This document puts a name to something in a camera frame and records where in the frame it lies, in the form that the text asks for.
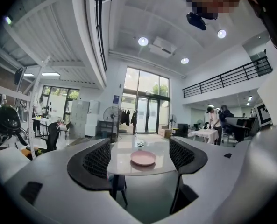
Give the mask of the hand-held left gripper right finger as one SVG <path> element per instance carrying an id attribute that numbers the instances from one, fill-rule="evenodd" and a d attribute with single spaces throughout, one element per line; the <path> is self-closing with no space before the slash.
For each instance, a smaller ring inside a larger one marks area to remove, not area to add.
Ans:
<path id="1" fill-rule="evenodd" d="M 170 216 L 155 224 L 213 224 L 231 193 L 250 141 L 223 147 L 181 137 L 170 138 L 170 158 L 178 172 Z"/>

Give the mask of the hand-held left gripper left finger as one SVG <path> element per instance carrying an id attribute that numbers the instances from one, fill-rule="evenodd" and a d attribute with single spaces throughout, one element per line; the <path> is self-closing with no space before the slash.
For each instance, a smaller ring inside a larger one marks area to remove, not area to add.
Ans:
<path id="1" fill-rule="evenodd" d="M 6 183 L 5 190 L 35 224 L 141 224 L 111 196 L 110 139 L 42 154 Z"/>

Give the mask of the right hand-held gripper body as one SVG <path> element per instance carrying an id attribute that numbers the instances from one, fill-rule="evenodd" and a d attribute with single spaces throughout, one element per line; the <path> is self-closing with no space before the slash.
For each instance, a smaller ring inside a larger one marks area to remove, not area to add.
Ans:
<path id="1" fill-rule="evenodd" d="M 273 124 L 269 111 L 264 103 L 259 103 L 254 106 L 251 117 L 257 119 L 259 127 Z"/>

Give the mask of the big pink plate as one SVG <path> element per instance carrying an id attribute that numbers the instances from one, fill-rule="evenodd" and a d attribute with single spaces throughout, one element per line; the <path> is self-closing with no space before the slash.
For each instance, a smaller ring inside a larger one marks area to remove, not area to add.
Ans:
<path id="1" fill-rule="evenodd" d="M 149 151 L 138 150 L 130 155 L 131 161 L 139 166 L 151 166 L 156 162 L 156 156 Z"/>

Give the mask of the white-clothed table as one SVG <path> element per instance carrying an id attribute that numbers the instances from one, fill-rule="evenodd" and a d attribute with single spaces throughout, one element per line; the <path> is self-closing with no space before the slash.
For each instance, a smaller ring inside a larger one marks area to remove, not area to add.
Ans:
<path id="1" fill-rule="evenodd" d="M 215 129 L 201 129 L 198 131 L 192 131 L 188 133 L 188 137 L 193 137 L 193 140 L 196 140 L 196 137 L 201 137 L 204 139 L 204 142 L 208 144 L 214 144 L 218 140 L 218 131 Z"/>

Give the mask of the grey office chair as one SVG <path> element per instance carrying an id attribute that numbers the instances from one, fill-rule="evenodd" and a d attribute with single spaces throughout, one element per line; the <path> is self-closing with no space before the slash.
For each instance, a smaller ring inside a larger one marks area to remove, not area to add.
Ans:
<path id="1" fill-rule="evenodd" d="M 252 138 L 259 130 L 256 118 L 233 117 L 226 118 L 226 121 L 233 130 L 233 133 L 230 136 L 233 136 L 237 143 Z"/>

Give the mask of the black office chair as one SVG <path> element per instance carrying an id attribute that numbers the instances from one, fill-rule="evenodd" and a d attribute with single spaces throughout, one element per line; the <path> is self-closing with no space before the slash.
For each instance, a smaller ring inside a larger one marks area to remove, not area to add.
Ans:
<path id="1" fill-rule="evenodd" d="M 42 153 L 50 152 L 57 150 L 57 140 L 60 133 L 60 127 L 57 122 L 51 123 L 48 126 L 49 134 L 47 136 L 42 137 L 41 139 L 45 140 L 47 148 L 41 148 Z"/>

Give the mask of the black balcony railing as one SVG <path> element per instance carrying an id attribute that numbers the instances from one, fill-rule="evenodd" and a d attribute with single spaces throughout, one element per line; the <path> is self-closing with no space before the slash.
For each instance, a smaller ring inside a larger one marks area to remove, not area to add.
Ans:
<path id="1" fill-rule="evenodd" d="M 250 63 L 244 64 L 227 72 L 221 73 L 210 79 L 196 83 L 184 88 L 183 97 L 189 98 L 209 91 L 225 88 L 230 85 L 249 81 L 256 77 L 270 74 L 273 71 L 266 56 L 258 58 Z"/>
<path id="2" fill-rule="evenodd" d="M 107 63 L 105 58 L 105 49 L 104 49 L 103 32 L 102 32 L 102 4 L 104 1 L 105 0 L 95 0 L 95 3 L 96 3 L 95 13 L 96 13 L 96 29 L 97 29 L 100 57 L 102 60 L 104 71 L 106 72 Z"/>

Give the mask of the black table leg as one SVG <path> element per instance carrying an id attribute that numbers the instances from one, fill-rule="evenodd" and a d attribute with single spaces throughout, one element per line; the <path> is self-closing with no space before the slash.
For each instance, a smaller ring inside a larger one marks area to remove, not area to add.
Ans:
<path id="1" fill-rule="evenodd" d="M 112 192 L 111 196 L 114 200 L 116 200 L 117 190 L 118 190 L 118 184 L 119 184 L 119 175 L 113 175 L 112 178 Z"/>

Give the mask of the small black standing fan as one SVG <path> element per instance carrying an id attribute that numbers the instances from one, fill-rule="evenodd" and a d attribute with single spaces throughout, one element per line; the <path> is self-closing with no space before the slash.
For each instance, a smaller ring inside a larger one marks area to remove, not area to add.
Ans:
<path id="1" fill-rule="evenodd" d="M 171 114 L 169 117 L 169 128 L 171 135 L 173 135 L 175 133 L 175 129 L 177 129 L 177 118 L 174 114 Z"/>

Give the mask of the black metal rack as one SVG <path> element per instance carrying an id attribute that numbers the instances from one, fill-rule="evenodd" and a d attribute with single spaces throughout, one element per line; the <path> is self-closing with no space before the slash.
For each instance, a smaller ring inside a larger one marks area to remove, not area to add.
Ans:
<path id="1" fill-rule="evenodd" d="M 110 138 L 111 136 L 114 138 L 118 134 L 117 125 L 113 125 L 112 122 L 109 121 L 98 121 L 97 125 L 97 135 L 102 137 Z"/>

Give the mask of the whiteboard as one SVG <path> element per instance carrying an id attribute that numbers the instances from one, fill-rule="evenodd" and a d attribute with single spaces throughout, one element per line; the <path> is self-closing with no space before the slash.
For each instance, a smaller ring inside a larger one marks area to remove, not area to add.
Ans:
<path id="1" fill-rule="evenodd" d="M 50 111 L 49 111 L 49 115 L 52 118 L 56 118 L 56 119 L 63 119 L 64 116 L 64 111 L 65 111 L 65 103 L 66 103 L 66 95 L 64 96 L 60 96 L 60 95 L 53 95 L 51 94 L 49 96 L 49 107 L 50 107 Z"/>

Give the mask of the large black standing fan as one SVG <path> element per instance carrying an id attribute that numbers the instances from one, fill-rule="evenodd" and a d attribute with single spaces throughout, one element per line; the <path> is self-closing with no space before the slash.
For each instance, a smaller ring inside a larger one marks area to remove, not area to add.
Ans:
<path id="1" fill-rule="evenodd" d="M 120 120 L 120 111 L 116 106 L 111 106 L 105 109 L 103 113 L 103 120 L 109 123 L 111 132 L 110 132 L 110 141 L 113 142 L 114 137 L 114 128 L 117 127 L 117 124 Z"/>

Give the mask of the glass entrance door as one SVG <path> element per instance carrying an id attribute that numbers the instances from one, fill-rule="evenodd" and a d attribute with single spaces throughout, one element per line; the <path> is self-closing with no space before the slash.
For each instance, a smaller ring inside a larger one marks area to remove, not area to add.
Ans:
<path id="1" fill-rule="evenodd" d="M 138 110 L 136 134 L 159 134 L 169 127 L 170 81 L 154 73 L 127 67 L 121 109 Z"/>

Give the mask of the white ceiling air conditioner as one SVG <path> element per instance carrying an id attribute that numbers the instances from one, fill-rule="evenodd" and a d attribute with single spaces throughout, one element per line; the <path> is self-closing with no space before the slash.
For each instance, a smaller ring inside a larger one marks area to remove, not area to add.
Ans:
<path id="1" fill-rule="evenodd" d="M 176 49 L 176 46 L 160 37 L 156 37 L 153 43 L 149 44 L 149 51 L 163 58 L 172 57 Z"/>

